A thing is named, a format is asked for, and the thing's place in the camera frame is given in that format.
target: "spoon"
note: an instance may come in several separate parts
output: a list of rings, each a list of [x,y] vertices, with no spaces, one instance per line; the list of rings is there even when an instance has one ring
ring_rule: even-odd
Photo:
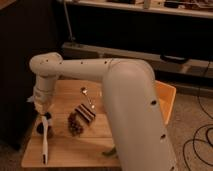
[[[88,101],[90,107],[91,107],[92,109],[94,109],[94,108],[95,108],[95,105],[92,103],[92,100],[88,97],[87,92],[88,92],[88,90],[87,90],[86,87],[82,87],[82,88],[81,88],[81,93],[87,98],[87,101]]]

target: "wooden board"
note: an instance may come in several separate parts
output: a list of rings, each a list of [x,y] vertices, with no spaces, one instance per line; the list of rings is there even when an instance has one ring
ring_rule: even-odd
[[[80,93],[81,87],[88,88],[88,94],[96,106],[97,117],[90,126],[84,124],[85,131],[80,137],[72,137],[68,131],[67,118],[79,104],[87,104],[85,97]],[[160,99],[160,104],[164,109],[167,102]],[[114,143],[101,102],[100,84],[79,80],[59,80],[49,111],[53,116],[54,125],[54,136],[48,140],[49,162],[47,165],[42,163],[42,136],[36,132],[36,126],[40,122],[40,118],[38,118],[22,160],[22,167],[120,166],[116,156],[105,157],[102,155],[103,151],[111,150]]]

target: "speckled floor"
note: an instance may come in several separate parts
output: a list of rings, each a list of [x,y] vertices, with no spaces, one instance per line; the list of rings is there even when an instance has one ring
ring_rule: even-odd
[[[213,116],[213,98],[201,98],[201,103],[205,109]],[[183,160],[183,144],[188,139],[193,138],[193,134],[197,128],[205,124],[213,124],[213,120],[210,119],[200,108],[197,97],[191,95],[177,94],[172,117],[168,125],[168,131],[170,138],[175,149],[177,156],[178,167],[180,171],[187,171]],[[205,140],[205,130],[202,129],[198,134],[199,138]],[[210,134],[210,139],[213,140],[213,133]],[[24,153],[24,148],[20,151],[14,151],[9,146],[0,142],[0,170],[70,170],[70,171],[120,171],[119,168],[79,168],[79,169],[23,169],[21,168],[21,160]],[[207,162],[213,164],[213,148],[205,143],[196,143],[196,149],[200,156]],[[186,145],[185,148],[186,159],[191,168],[191,171],[212,171],[213,167],[210,167],[202,163],[194,154],[192,143]]]

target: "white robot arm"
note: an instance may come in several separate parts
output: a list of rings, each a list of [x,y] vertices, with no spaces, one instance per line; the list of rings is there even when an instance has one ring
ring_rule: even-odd
[[[63,60],[57,53],[30,61],[36,74],[34,100],[43,114],[60,75],[102,83],[103,103],[124,171],[176,171],[152,68],[142,60]]]

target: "black cable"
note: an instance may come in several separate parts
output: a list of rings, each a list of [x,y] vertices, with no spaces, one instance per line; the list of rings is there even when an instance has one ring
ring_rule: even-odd
[[[186,145],[187,145],[188,143],[190,143],[190,142],[192,142],[193,151],[194,151],[195,155],[197,156],[197,158],[198,158],[200,161],[202,161],[203,163],[205,163],[206,165],[213,167],[213,163],[209,163],[209,162],[207,162],[206,160],[204,160],[204,159],[201,157],[201,155],[198,154],[197,149],[196,149],[196,147],[195,147],[195,142],[203,142],[203,143],[205,143],[205,144],[211,146],[211,145],[209,144],[208,140],[205,141],[205,140],[203,140],[203,139],[198,139],[198,138],[196,138],[197,134],[199,133],[199,131],[200,131],[201,129],[203,129],[203,128],[205,128],[205,127],[209,127],[209,126],[212,126],[212,127],[208,128],[207,131],[208,131],[208,130],[213,130],[213,124],[206,124],[206,125],[203,125],[203,126],[199,127],[199,128],[195,131],[195,133],[194,133],[194,135],[193,135],[193,139],[187,140],[187,141],[184,143],[184,145],[183,145],[183,151],[182,151],[182,152],[183,152],[183,159],[184,159],[185,165],[186,165],[186,167],[187,167],[187,169],[188,169],[189,171],[191,171],[191,168],[189,167],[189,164],[188,164],[187,159],[186,159],[185,148],[186,148]]]
[[[208,128],[207,129],[207,131],[206,131],[206,140],[209,143],[209,145],[211,145],[213,147],[213,143],[212,143],[212,141],[209,138],[209,132],[212,131],[212,130],[213,130],[213,128]]]
[[[202,139],[189,139],[183,144],[183,159],[184,159],[184,163],[185,163],[185,165],[186,165],[186,167],[189,171],[191,171],[191,168],[189,167],[189,164],[188,164],[187,159],[186,159],[185,149],[186,149],[186,145],[190,142],[193,142],[193,141],[199,141],[199,142],[207,143],[206,141],[204,141]]]
[[[193,140],[196,139],[196,136],[197,136],[198,132],[199,132],[202,128],[205,128],[205,127],[208,127],[208,126],[212,126],[211,128],[213,129],[213,124],[207,124],[207,125],[201,126],[200,128],[198,128],[198,129],[195,131],[194,136],[193,136]],[[198,152],[197,152],[197,150],[196,150],[196,148],[195,148],[195,141],[192,142],[192,145],[193,145],[193,150],[194,150],[196,156],[198,157],[198,159],[199,159],[200,161],[202,161],[203,163],[205,163],[206,165],[213,167],[213,163],[207,162],[206,160],[204,160],[204,159],[198,154]]]
[[[205,78],[205,75],[206,75],[206,73],[207,73],[207,71],[208,71],[208,69],[209,69],[210,64],[211,64],[211,61],[209,61],[207,67],[205,68],[205,70],[204,70],[204,72],[203,72],[203,74],[202,74],[202,76],[201,76],[201,79]],[[210,114],[206,111],[206,109],[203,107],[203,105],[202,105],[202,103],[201,103],[201,100],[200,100],[200,91],[201,91],[201,82],[200,82],[200,84],[199,84],[198,92],[197,92],[198,103],[199,103],[199,106],[200,106],[200,108],[202,109],[202,111],[203,111],[210,119],[213,119],[213,116],[210,115]],[[206,127],[209,127],[209,126],[211,126],[211,127],[208,128],[208,129],[206,130],[206,132],[205,132],[205,137],[206,137],[206,140],[207,140],[207,141],[196,138],[197,134],[199,133],[199,131],[200,131],[201,129],[206,128]],[[196,146],[195,146],[195,142],[203,142],[203,143],[208,144],[210,147],[213,148],[213,143],[212,143],[212,141],[210,140],[210,137],[209,137],[209,132],[212,131],[212,130],[213,130],[213,124],[206,124],[206,125],[203,125],[203,126],[199,127],[199,128],[195,131],[195,133],[194,133],[194,135],[193,135],[193,139],[189,139],[189,140],[187,140],[187,141],[184,143],[184,145],[183,145],[183,159],[184,159],[185,165],[186,165],[186,167],[187,167],[187,169],[188,169],[189,171],[191,171],[191,168],[189,167],[189,164],[188,164],[188,162],[187,162],[187,160],[186,160],[186,156],[185,156],[185,148],[186,148],[186,145],[187,145],[189,142],[192,142],[193,151],[194,151],[195,155],[197,156],[197,158],[198,158],[200,161],[202,161],[203,163],[205,163],[206,165],[213,167],[213,163],[209,163],[208,161],[204,160],[204,159],[198,154],[197,149],[196,149]]]
[[[203,74],[202,74],[202,78],[205,78],[206,76],[206,73],[207,71],[209,70],[209,66],[211,64],[211,61],[209,61],[207,67],[205,68],[205,70],[203,71]],[[211,119],[213,119],[213,116],[211,116],[207,111],[206,109],[203,107],[202,103],[201,103],[201,100],[200,100],[200,91],[201,91],[201,85],[199,84],[199,87],[198,87],[198,92],[197,92],[197,100],[198,100],[198,103],[199,103],[199,106],[200,108],[202,109],[202,111]]]

